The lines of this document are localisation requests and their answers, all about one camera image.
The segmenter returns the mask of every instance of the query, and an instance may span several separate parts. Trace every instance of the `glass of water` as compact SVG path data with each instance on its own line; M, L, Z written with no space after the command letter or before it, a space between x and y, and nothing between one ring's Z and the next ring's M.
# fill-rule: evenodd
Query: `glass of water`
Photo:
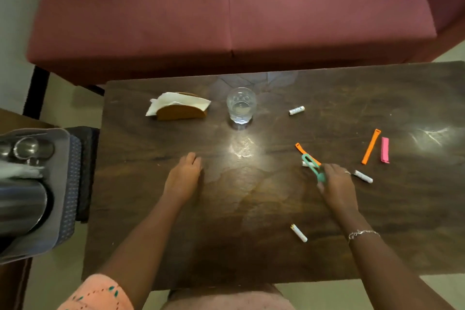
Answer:
M226 103L231 120L237 124L246 124L257 110L255 93L246 87L238 87L229 91Z

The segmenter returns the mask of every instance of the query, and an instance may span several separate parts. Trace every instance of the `napkin holder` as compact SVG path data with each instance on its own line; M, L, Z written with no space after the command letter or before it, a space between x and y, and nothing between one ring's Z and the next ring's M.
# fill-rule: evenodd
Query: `napkin holder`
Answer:
M181 95L191 95L200 97L193 93L178 92ZM200 110L196 107L191 107L182 104L171 104L162 107L157 111L157 120L177 120L177 119L192 119L192 118L205 118L207 110Z

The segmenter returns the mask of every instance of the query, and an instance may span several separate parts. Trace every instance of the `sleeve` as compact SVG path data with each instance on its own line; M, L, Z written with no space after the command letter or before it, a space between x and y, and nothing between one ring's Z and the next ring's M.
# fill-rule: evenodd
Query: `sleeve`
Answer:
M92 275L58 310L134 310L123 289L105 275Z

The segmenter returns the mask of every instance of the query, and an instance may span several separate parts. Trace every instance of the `bracelet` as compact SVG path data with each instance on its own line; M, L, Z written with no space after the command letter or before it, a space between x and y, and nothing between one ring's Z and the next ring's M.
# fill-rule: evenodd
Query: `bracelet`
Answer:
M350 243L351 240L355 239L356 237L358 237L359 235L362 235L364 233L373 233L373 234L376 234L376 235L380 236L380 234L375 232L375 231L359 231L357 229L356 232L352 232L352 233L349 234L349 237L348 237L349 240L347 242Z

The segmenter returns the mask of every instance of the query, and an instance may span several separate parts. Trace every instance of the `pink clip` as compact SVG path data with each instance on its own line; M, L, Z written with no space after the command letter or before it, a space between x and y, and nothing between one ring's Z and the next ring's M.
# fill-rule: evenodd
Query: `pink clip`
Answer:
M381 137L381 162L389 163L389 139Z

